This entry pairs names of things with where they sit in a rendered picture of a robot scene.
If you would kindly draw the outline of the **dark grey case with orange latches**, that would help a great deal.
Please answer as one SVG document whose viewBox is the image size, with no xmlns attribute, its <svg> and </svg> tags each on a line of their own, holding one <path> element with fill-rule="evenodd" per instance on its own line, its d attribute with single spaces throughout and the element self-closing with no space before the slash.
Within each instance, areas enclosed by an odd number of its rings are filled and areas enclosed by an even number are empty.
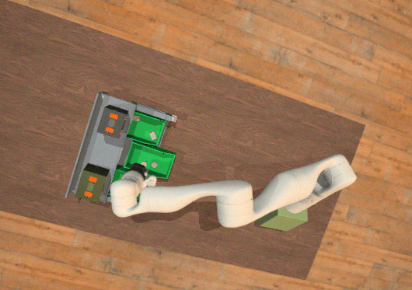
<svg viewBox="0 0 412 290">
<path fill-rule="evenodd" d="M 104 108 L 97 132 L 114 138 L 119 138 L 124 122 L 126 121 L 127 114 L 128 110 L 111 105 L 106 106 Z"/>
</svg>

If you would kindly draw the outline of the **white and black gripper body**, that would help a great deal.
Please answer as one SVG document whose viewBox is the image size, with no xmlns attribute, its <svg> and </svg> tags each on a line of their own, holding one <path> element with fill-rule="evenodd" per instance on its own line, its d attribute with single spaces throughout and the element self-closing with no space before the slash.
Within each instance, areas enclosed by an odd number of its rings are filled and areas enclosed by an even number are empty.
<svg viewBox="0 0 412 290">
<path fill-rule="evenodd" d="M 121 177 L 121 179 L 125 176 L 135 176 L 141 182 L 141 190 L 147 186 L 155 186 L 156 183 L 156 176 L 151 175 L 147 179 L 145 179 L 145 166 L 139 163 L 134 163 L 133 166 L 128 169 Z"/>
</svg>

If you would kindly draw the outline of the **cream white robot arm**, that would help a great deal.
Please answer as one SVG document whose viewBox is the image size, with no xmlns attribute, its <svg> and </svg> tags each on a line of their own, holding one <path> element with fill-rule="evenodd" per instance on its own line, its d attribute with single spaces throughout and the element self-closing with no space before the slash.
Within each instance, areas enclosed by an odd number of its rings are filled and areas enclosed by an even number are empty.
<svg viewBox="0 0 412 290">
<path fill-rule="evenodd" d="M 178 211 L 200 197 L 216 196 L 219 223 L 235 228 L 282 207 L 299 213 L 351 185 L 356 178 L 347 159 L 336 154 L 277 174 L 255 199 L 251 185 L 243 180 L 147 186 L 141 190 L 141 182 L 135 176 L 114 181 L 110 196 L 113 213 L 121 218 L 144 212 Z M 140 193 L 139 203 L 136 193 Z"/>
</svg>

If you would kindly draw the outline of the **olive green tool case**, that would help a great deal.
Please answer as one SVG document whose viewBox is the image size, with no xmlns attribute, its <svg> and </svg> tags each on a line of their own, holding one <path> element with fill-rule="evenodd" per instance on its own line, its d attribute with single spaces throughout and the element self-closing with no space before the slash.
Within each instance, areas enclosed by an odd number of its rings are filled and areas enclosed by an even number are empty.
<svg viewBox="0 0 412 290">
<path fill-rule="evenodd" d="M 88 163 L 79 181 L 75 196 L 99 203 L 109 169 Z"/>
</svg>

